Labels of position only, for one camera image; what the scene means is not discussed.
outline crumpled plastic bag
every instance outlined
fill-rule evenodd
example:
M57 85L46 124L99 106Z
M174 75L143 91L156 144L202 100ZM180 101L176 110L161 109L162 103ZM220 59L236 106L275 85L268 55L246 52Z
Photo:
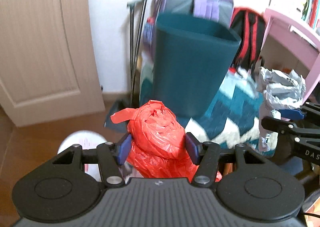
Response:
M198 166L185 149L184 128L161 101L150 100L138 109L127 108L111 116L113 123L130 120L132 148L127 161L146 178L187 177Z
M259 144L260 152L270 150L268 139L277 137L278 133L266 130L261 125L264 117L281 119L278 109L299 108L306 92L306 82L294 70L285 74L277 70L260 68L257 79L257 91L263 95L263 102L259 108Z

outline trash can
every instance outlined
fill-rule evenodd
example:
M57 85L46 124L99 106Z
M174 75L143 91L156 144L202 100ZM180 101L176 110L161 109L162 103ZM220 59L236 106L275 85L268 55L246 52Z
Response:
M156 21L153 98L177 116L204 115L241 39L214 21L163 13Z

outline metal screw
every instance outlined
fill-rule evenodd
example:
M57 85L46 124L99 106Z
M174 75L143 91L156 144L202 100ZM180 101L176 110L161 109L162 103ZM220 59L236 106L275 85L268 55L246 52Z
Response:
M107 183L109 184L120 184L122 182L122 178L119 176L109 176L107 178Z
M195 182L198 184L207 184L210 182L210 178L205 175L198 175L195 177Z

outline door panel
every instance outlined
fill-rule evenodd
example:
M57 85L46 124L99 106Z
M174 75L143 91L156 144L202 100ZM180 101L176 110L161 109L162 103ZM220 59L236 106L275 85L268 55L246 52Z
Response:
M0 104L17 126L104 110L88 0L0 0Z

